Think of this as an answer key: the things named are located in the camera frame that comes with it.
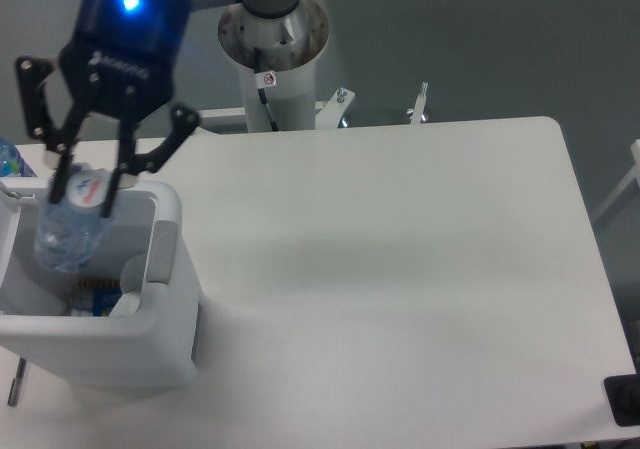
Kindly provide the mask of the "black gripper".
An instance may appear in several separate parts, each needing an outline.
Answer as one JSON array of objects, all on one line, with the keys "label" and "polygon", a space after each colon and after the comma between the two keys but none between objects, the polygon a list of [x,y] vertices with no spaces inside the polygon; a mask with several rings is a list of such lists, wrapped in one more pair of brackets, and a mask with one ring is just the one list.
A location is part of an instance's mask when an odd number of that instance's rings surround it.
[{"label": "black gripper", "polygon": [[[15,71],[27,134],[54,156],[49,202],[66,192],[79,133],[90,112],[120,119],[118,158],[100,217],[109,218],[124,175],[157,173],[200,124],[199,113],[183,103],[171,106],[170,134],[153,150],[136,152],[139,121],[169,102],[173,71],[193,0],[81,0],[70,42],[58,64],[73,103],[57,128],[45,94],[57,71],[53,59],[18,57]],[[125,106],[125,93],[134,102]]]}]

